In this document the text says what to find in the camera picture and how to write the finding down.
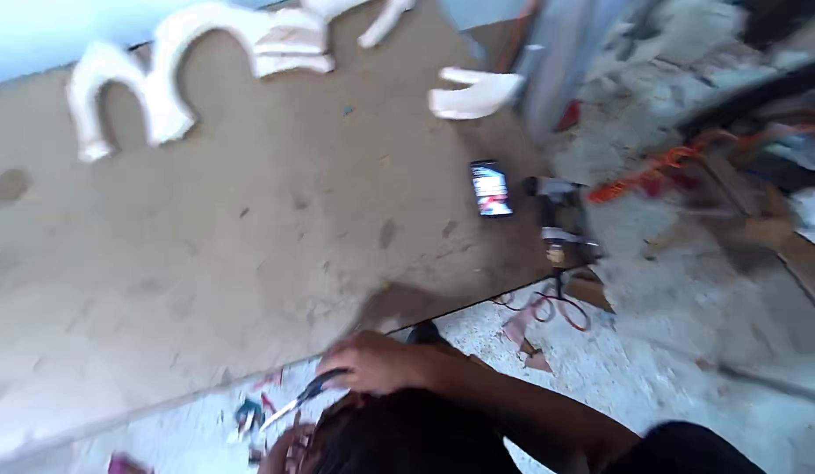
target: scissors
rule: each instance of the scissors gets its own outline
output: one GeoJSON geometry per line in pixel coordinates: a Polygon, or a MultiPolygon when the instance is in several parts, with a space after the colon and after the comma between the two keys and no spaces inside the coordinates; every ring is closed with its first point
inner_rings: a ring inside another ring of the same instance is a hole
{"type": "Polygon", "coordinates": [[[306,387],[305,390],[302,391],[297,397],[290,401],[290,403],[282,406],[278,409],[276,413],[274,413],[271,417],[267,418],[261,427],[258,429],[259,432],[263,432],[267,429],[268,426],[275,423],[280,417],[283,417],[287,412],[297,408],[297,406],[302,405],[303,403],[307,402],[311,398],[323,393],[326,389],[322,387],[323,384],[330,381],[334,377],[338,375],[343,375],[344,373],[348,373],[349,369],[332,369],[328,372],[320,373],[317,377],[314,378],[306,387]]]}

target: dark hair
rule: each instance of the dark hair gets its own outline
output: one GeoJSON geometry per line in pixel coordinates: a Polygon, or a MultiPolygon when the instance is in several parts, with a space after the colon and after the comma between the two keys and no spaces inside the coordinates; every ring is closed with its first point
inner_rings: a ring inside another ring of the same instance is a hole
{"type": "Polygon", "coordinates": [[[519,473],[484,416],[424,390],[370,400],[325,441],[316,474],[519,473]]]}

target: smartphone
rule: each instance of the smartphone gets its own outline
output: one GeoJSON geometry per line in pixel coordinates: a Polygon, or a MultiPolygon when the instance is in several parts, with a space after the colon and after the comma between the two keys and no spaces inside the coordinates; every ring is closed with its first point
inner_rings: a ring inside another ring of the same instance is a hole
{"type": "Polygon", "coordinates": [[[494,161],[473,161],[472,187],[475,189],[477,208],[485,218],[496,218],[511,215],[507,195],[507,177],[494,161]]]}

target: black sleeve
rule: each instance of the black sleeve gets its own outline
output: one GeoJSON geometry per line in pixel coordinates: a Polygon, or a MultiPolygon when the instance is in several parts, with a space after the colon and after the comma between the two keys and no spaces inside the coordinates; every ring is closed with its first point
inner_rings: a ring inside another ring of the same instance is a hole
{"type": "Polygon", "coordinates": [[[707,427],[669,422],[650,430],[604,474],[764,474],[707,427]]]}

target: blue wall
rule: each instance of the blue wall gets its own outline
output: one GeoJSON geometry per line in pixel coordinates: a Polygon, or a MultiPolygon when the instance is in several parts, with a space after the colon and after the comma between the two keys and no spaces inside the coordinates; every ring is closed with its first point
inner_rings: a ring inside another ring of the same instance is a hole
{"type": "MultiPolygon", "coordinates": [[[[0,0],[0,82],[78,60],[92,40],[137,45],[201,0],[0,0]]],[[[236,0],[247,7],[278,0],[236,0]]]]}

